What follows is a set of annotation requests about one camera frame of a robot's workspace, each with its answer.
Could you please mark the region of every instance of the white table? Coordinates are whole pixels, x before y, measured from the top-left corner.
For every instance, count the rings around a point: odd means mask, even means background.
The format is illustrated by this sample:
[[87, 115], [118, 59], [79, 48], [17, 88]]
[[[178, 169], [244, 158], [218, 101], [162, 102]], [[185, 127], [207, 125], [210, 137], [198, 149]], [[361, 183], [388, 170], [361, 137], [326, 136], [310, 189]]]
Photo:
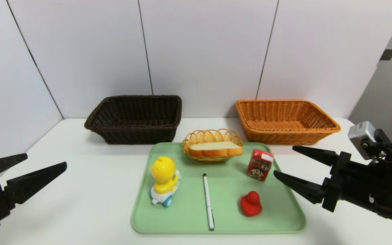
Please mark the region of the white table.
[[[5, 181], [62, 161], [67, 170], [2, 220], [0, 245], [117, 244], [392, 244], [392, 220], [339, 201], [331, 213], [295, 194], [307, 218], [298, 234], [283, 235], [143, 235], [130, 224], [132, 208], [150, 145], [107, 145], [84, 128], [85, 119], [61, 121], [28, 151], [28, 160], [1, 177]], [[336, 118], [342, 131], [313, 147], [352, 153], [366, 163], [350, 143], [353, 124]], [[176, 142], [199, 129], [228, 128], [244, 136], [236, 118], [183, 118]], [[269, 146], [283, 172], [315, 183], [329, 176], [329, 167], [300, 155], [291, 146]]]

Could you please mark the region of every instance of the brown wicker basket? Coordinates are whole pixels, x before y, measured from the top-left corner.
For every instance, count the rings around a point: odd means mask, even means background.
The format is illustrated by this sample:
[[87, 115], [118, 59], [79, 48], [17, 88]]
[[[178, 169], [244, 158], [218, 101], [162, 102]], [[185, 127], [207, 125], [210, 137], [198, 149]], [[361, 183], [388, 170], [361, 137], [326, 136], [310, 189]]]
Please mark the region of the brown wicker basket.
[[313, 145], [341, 127], [306, 100], [239, 100], [246, 138], [272, 145]]
[[95, 108], [84, 127], [108, 144], [171, 142], [181, 110], [179, 96], [112, 96]]

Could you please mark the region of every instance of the red rubber duck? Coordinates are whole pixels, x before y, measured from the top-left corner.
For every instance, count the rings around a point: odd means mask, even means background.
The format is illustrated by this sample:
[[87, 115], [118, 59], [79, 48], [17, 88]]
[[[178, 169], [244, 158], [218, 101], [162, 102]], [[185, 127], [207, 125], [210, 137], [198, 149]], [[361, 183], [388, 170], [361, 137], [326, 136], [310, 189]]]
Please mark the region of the red rubber duck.
[[241, 197], [240, 204], [241, 209], [247, 216], [255, 216], [263, 210], [260, 195], [256, 191], [251, 191], [246, 196]]

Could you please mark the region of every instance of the green tray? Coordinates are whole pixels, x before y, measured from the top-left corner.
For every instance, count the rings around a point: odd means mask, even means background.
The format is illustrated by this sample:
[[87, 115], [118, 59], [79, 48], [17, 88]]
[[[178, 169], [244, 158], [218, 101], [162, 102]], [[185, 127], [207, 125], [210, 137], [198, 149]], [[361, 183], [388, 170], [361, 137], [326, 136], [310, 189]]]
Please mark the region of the green tray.
[[[181, 143], [159, 143], [152, 147], [137, 195], [131, 224], [137, 232], [150, 234], [285, 234], [305, 227], [305, 215], [291, 190], [272, 174], [266, 182], [246, 175], [253, 149], [269, 151], [262, 143], [244, 143], [243, 155], [224, 163], [200, 163], [188, 157]], [[155, 180], [151, 165], [160, 156], [175, 160], [182, 180], [170, 207], [153, 205], [149, 195]], [[207, 174], [215, 229], [208, 229], [202, 175]], [[260, 194], [263, 211], [254, 217], [241, 213], [239, 201], [249, 191]]]

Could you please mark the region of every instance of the white pen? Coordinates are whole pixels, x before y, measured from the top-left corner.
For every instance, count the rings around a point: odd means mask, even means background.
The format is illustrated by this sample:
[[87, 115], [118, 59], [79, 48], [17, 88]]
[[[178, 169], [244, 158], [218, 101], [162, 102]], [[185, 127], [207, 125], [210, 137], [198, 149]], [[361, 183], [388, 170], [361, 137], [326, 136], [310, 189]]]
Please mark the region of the white pen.
[[213, 209], [211, 208], [210, 191], [208, 190], [207, 175], [203, 174], [202, 178], [203, 178], [203, 190], [205, 191], [205, 201], [207, 202], [208, 228], [210, 228], [210, 231], [214, 231], [214, 217], [213, 217]]

